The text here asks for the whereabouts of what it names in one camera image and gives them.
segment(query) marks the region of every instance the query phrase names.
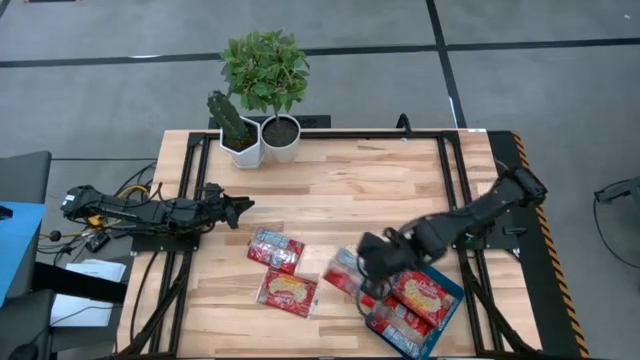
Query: wooden table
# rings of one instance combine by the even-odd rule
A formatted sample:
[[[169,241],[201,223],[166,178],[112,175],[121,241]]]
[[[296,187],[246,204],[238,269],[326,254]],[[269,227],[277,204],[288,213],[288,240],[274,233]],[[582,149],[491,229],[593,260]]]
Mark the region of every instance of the wooden table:
[[[459,135],[472,195],[477,197],[497,176],[487,134],[465,130]],[[165,132],[154,177],[154,185],[163,183],[165,198],[177,195],[188,136],[189,131]],[[449,158],[462,204],[455,161]],[[188,194],[193,194],[196,168],[192,167]],[[205,182],[219,183],[229,195],[248,195],[256,204],[242,215],[240,229],[217,225],[203,235],[193,257],[178,356],[398,356],[365,327],[353,301],[320,278],[336,251],[344,246],[353,251],[363,232],[379,233],[416,216],[449,209],[435,140],[302,140],[295,163],[263,164],[259,170],[237,169],[216,144],[210,150]],[[320,279],[318,304],[309,319],[255,302],[266,267],[246,258],[246,245],[257,227],[306,243],[297,274]],[[540,348],[520,264],[502,250],[485,253],[498,308],[526,342]],[[135,332],[155,309],[164,257],[158,256],[142,290]],[[121,349],[129,343],[132,308],[150,258],[140,254],[133,265],[118,328]],[[462,284],[455,252],[449,251],[435,267]],[[485,347],[491,348],[480,305],[479,311]],[[168,346],[172,315],[170,309],[161,350]],[[462,304],[432,355],[473,353]]]

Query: cactus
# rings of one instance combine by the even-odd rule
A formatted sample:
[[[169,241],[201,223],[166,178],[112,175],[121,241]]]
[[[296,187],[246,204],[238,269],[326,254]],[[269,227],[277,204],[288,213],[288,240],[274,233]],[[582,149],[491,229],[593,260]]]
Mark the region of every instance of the cactus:
[[[235,106],[220,91],[214,91],[207,98],[207,106],[213,118],[224,131],[225,141],[233,147],[243,148],[251,145],[251,137],[244,121],[238,115]]]

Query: white flower pot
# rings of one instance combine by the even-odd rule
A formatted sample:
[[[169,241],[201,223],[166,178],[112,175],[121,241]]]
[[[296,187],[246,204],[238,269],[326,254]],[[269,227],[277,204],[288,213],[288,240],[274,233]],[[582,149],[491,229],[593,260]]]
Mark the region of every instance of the white flower pot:
[[[264,158],[265,149],[262,145],[262,129],[260,124],[253,120],[249,120],[244,116],[241,116],[242,121],[256,128],[258,139],[255,144],[252,146],[237,152],[233,149],[230,149],[222,143],[222,139],[224,139],[224,130],[220,128],[220,147],[231,154],[233,158],[233,162],[236,163],[236,166],[241,169],[256,169],[260,166],[262,159]]]
[[[264,146],[267,148],[269,155],[274,161],[279,163],[292,162],[293,160],[296,159],[296,156],[298,155],[298,144],[300,143],[300,123],[298,123],[298,120],[296,120],[291,115],[282,114],[282,115],[278,115],[278,117],[287,118],[293,121],[298,127],[298,136],[296,136],[296,139],[291,144],[283,147],[271,146],[264,140],[263,140],[263,143],[264,143]],[[265,120],[265,122],[262,124],[262,128],[264,129],[264,127],[271,121],[276,121],[275,115]]]

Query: gray floor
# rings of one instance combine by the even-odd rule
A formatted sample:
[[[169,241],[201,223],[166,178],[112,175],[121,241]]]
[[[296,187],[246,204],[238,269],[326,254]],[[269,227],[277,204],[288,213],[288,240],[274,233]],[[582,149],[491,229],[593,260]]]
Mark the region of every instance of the gray floor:
[[[448,43],[640,34],[634,0],[436,4]],[[14,0],[0,19],[0,61],[212,52],[229,37],[280,27],[303,48],[434,43],[422,0]],[[468,126],[519,131],[550,190],[547,217],[591,355],[637,358],[640,272],[606,252],[591,201],[594,190],[640,173],[640,46],[450,56]],[[334,127],[392,126],[400,112],[415,127],[453,126],[436,53],[310,62],[307,100],[294,113],[331,114]],[[47,149],[54,157],[155,157],[163,130],[206,127],[206,95],[224,87],[219,70],[217,62],[0,69],[0,156]],[[54,161],[43,229],[77,230],[58,210],[68,188],[114,191],[147,163]],[[612,246],[640,263],[632,204],[599,209]],[[99,257],[128,247],[112,242]]]

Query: black metal frame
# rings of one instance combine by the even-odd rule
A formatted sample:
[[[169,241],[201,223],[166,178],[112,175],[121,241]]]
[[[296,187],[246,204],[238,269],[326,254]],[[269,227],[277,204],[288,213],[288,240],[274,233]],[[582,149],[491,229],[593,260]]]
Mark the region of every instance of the black metal frame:
[[[457,171],[460,176],[460,182],[462,184],[462,194],[465,200],[465,203],[471,201],[471,191],[469,188],[468,178],[465,171],[464,160],[462,158],[462,149],[460,146],[459,136],[457,131],[422,131],[422,130],[413,130],[409,123],[406,115],[402,114],[398,123],[396,125],[397,128],[402,128],[404,131],[398,130],[390,130],[390,131],[332,131],[327,129],[326,131],[313,131],[313,132],[302,132],[302,139],[401,139],[401,138],[413,138],[413,139],[434,139],[438,144],[438,151],[440,156],[440,164],[443,170],[443,178],[445,184],[445,190],[447,193],[447,199],[449,201],[449,207],[451,209],[455,209],[457,207],[455,192],[453,190],[453,179],[451,176],[451,169],[447,157],[447,148],[446,141],[449,141],[454,150],[454,156],[457,165]],[[205,181],[205,171],[208,162],[209,148],[211,141],[218,140],[218,133],[198,133],[194,132],[189,134],[189,140],[187,145],[187,151],[185,155],[184,167],[182,169],[182,178],[180,180],[180,189],[179,196],[186,196],[187,191],[187,183],[189,181],[189,175],[191,173],[191,167],[193,165],[193,154],[195,151],[195,146],[197,144],[202,144],[202,151],[200,154],[200,162],[198,165],[198,173],[196,177],[195,184],[195,193],[194,199],[197,199],[201,196],[199,189],[204,186]],[[468,265],[468,256],[466,253],[466,249],[464,246],[457,246],[458,259],[460,261],[461,271],[465,264]],[[173,273],[173,266],[175,263],[175,253],[168,253],[167,260],[165,262],[165,269],[162,276],[161,283],[161,291],[159,295],[159,299],[163,299],[167,294],[167,289],[169,288],[169,283],[171,282],[171,274]],[[189,267],[191,264],[193,253],[185,252],[183,256],[183,264],[182,266]],[[489,282],[489,276],[487,271],[486,261],[484,259],[483,250],[475,250],[477,267],[480,273],[480,284],[482,287],[482,291],[484,294],[488,296],[489,299],[492,300],[491,295],[491,284]],[[469,279],[463,276],[463,287],[465,290],[465,296],[467,298],[467,310],[469,312],[469,322],[471,325],[473,343],[476,353],[481,353],[485,351],[482,333],[480,329],[480,321],[478,316],[478,311],[476,307],[473,293],[473,286],[469,283]],[[183,287],[176,298],[176,310],[174,313],[172,329],[171,329],[171,337],[169,341],[169,352],[176,354],[178,350],[179,340],[180,340],[180,330],[182,327],[182,317],[184,314],[184,304],[186,298],[186,286]],[[500,332],[498,328],[495,326],[493,321],[490,320],[491,324],[491,334],[494,340],[494,349],[498,351],[503,350],[502,338],[500,336]],[[158,352],[159,342],[160,342],[160,333],[162,332],[162,322],[159,323],[159,326],[155,329],[155,333],[152,337],[150,352]]]

